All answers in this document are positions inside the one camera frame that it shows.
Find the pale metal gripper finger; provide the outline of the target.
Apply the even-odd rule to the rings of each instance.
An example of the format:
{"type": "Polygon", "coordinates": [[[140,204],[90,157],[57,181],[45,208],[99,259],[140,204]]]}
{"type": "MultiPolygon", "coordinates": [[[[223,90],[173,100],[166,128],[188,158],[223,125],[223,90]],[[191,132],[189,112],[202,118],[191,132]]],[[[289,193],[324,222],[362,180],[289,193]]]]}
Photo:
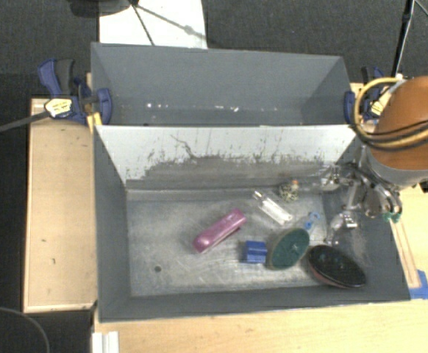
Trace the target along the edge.
{"type": "Polygon", "coordinates": [[[348,232],[358,228],[357,217],[353,212],[343,211],[332,217],[327,225],[324,242],[329,245],[338,245],[340,238],[348,232]]]}
{"type": "Polygon", "coordinates": [[[340,187],[340,171],[338,168],[328,168],[320,175],[321,190],[334,191],[340,187]]]}

